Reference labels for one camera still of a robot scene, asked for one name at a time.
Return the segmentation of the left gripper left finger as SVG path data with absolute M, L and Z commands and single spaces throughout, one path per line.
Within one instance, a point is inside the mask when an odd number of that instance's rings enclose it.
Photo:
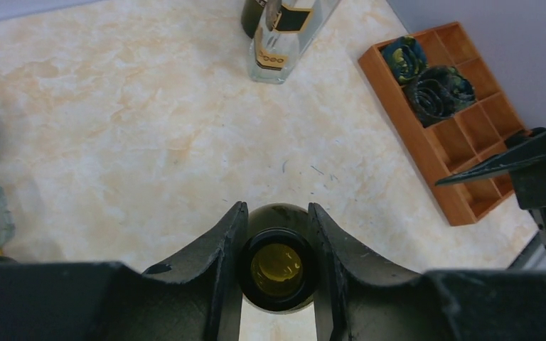
M 237 340 L 248 209 L 137 272 L 118 261 L 0 262 L 0 340 Z

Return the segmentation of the black rosette middle tray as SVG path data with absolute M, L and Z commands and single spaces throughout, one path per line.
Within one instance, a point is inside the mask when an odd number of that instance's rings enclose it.
M 424 128 L 458 112 L 454 76 L 455 67 L 428 67 L 404 88 L 409 105 Z

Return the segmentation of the clear tall glass bottle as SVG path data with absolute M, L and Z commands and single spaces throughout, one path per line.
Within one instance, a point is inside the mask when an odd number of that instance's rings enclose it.
M 250 79 L 284 83 L 339 4 L 339 0 L 268 1 L 250 45 Z

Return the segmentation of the aluminium frame rail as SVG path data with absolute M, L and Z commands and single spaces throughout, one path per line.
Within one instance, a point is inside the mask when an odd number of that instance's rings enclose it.
M 546 271 L 545 245 L 538 233 L 516 256 L 508 269 Z

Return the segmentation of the olive green wine bottle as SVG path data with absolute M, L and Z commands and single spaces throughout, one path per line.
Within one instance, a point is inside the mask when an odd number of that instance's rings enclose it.
M 308 218 L 306 209 L 288 203 L 268 204 L 249 214 L 235 273 L 254 307 L 289 314 L 313 303 L 319 268 L 307 239 Z

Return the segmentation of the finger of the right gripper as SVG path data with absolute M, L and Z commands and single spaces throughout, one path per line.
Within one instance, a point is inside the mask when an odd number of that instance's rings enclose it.
M 546 131 L 506 152 L 496 154 L 461 173 L 436 181 L 436 186 L 466 183 L 494 178 L 509 171 L 516 171 L 546 159 Z

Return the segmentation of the green bottle grey capsule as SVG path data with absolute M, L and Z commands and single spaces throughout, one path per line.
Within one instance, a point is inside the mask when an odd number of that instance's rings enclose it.
M 240 23 L 245 34 L 253 38 L 267 0 L 245 0 Z

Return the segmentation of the black rosette front compartment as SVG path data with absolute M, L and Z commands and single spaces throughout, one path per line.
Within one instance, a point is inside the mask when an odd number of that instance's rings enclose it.
M 514 133 L 512 136 L 508 137 L 504 141 L 504 144 L 506 148 L 509 150 L 509 149 L 515 148 L 516 146 L 526 141 L 529 141 L 535 138 L 536 136 L 544 132 L 546 132 L 545 127 L 537 127 L 533 129 L 521 129 L 520 131 Z

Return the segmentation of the dark rosette back compartment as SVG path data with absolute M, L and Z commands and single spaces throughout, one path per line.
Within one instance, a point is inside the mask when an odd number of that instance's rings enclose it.
M 413 36 L 402 36 L 381 50 L 399 85 L 406 85 L 429 67 L 423 47 Z

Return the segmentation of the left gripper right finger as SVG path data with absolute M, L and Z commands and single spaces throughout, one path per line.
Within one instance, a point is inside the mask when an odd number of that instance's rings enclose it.
M 546 271 L 433 270 L 379 255 L 308 208 L 318 340 L 546 340 Z

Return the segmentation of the orange compartment tray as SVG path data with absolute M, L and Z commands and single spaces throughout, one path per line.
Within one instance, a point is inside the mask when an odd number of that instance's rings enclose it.
M 390 121 L 451 226 L 473 224 L 513 194 L 509 175 L 456 185 L 437 186 L 449 175 L 466 171 L 506 151 L 506 139 L 525 125 L 476 46 L 458 22 L 413 33 L 429 64 L 455 67 L 474 87 L 476 102 L 453 117 L 424 127 L 394 79 L 376 43 L 358 59 Z

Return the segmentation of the dark green rosette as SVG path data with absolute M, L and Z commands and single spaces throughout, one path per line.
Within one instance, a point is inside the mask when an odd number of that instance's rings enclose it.
M 446 88 L 459 110 L 476 101 L 474 86 L 455 67 L 447 68 Z

